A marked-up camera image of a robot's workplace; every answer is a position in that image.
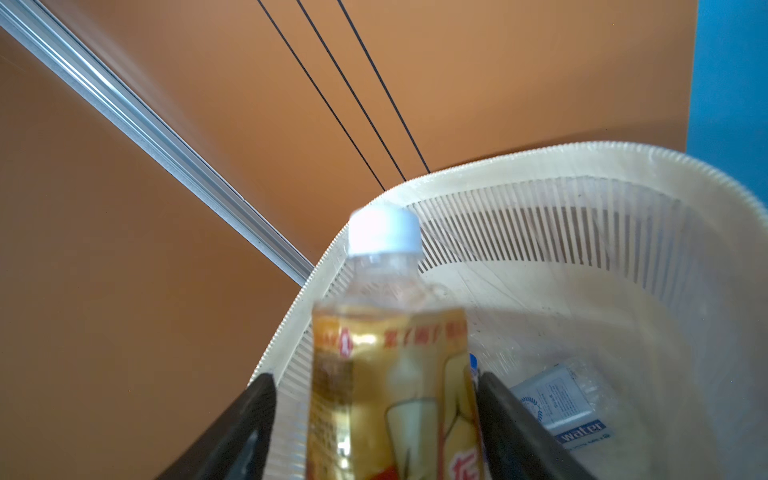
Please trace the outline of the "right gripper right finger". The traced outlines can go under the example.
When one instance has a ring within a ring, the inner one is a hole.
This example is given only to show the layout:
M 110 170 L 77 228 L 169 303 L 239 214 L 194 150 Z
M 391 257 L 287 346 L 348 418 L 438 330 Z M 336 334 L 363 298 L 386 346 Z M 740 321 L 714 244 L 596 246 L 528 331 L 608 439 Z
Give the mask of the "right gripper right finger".
M 495 374 L 480 375 L 477 404 L 492 478 L 594 480 Z

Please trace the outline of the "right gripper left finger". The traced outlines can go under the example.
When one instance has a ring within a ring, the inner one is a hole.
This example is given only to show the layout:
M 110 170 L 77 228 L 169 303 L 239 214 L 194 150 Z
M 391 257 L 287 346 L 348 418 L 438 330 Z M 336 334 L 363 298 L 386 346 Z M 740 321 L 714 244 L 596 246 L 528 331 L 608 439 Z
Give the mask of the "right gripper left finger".
M 261 479 L 277 407 L 274 376 L 257 376 L 160 479 Z

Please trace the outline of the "clear water bottle blue label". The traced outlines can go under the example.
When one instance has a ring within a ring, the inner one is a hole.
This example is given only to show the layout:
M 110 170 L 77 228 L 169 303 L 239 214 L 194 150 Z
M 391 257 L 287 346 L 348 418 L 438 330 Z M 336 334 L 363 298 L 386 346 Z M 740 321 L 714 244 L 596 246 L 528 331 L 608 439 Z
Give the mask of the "clear water bottle blue label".
M 614 436 L 606 421 L 615 399 L 582 359 L 562 361 L 510 388 L 563 448 L 574 451 Z

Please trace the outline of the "yellow tea bottle white cap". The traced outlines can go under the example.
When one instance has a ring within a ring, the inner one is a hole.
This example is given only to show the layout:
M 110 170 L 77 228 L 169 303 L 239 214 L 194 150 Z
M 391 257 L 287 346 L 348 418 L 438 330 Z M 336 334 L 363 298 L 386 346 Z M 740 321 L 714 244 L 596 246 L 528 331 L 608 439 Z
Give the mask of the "yellow tea bottle white cap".
M 393 205 L 347 225 L 351 279 L 312 310 L 309 479 L 481 479 L 465 311 L 419 271 L 418 217 Z

